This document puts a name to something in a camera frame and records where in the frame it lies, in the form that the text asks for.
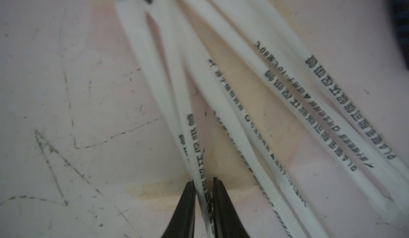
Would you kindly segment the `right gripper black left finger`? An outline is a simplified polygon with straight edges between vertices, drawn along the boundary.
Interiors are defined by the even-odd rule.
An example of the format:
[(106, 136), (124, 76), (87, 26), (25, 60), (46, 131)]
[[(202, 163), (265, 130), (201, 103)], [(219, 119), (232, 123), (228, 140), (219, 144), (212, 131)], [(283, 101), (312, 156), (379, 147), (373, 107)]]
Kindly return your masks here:
[(196, 212), (196, 188), (193, 181), (186, 183), (176, 209), (162, 238), (192, 238)]

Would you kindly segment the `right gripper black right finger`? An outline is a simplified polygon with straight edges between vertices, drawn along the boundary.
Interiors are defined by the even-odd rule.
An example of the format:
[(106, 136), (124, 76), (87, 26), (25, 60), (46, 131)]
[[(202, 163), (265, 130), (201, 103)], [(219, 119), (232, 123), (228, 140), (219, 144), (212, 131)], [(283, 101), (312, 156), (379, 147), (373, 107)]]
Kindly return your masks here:
[(213, 179), (213, 209), (216, 238), (250, 238), (223, 182), (217, 177)]

